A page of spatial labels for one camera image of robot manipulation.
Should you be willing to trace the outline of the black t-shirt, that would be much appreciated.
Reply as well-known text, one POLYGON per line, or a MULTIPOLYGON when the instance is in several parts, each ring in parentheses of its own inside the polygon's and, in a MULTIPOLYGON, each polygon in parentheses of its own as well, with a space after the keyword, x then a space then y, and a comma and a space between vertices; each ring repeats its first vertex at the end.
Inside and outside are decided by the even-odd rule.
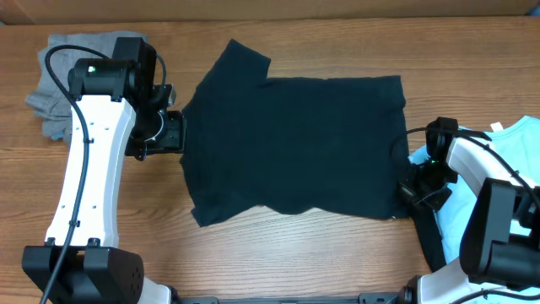
POLYGON ((271 78, 270 59, 230 41, 183 109, 181 157, 201 226, 257 205, 404 218, 408 169, 397 76, 271 78))

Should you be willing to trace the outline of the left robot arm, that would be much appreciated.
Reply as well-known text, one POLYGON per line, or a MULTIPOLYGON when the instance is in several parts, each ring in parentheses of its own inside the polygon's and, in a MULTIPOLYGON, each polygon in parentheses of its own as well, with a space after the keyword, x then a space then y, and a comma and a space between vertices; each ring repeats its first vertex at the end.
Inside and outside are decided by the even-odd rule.
POLYGON ((163 58, 142 38, 120 37, 110 55, 88 50, 58 89, 73 122, 67 169, 40 246, 27 246, 26 275, 51 303, 179 301, 174 287, 149 279, 142 258, 118 247, 117 202, 123 161, 180 154, 186 120, 172 84, 154 78, 163 58))

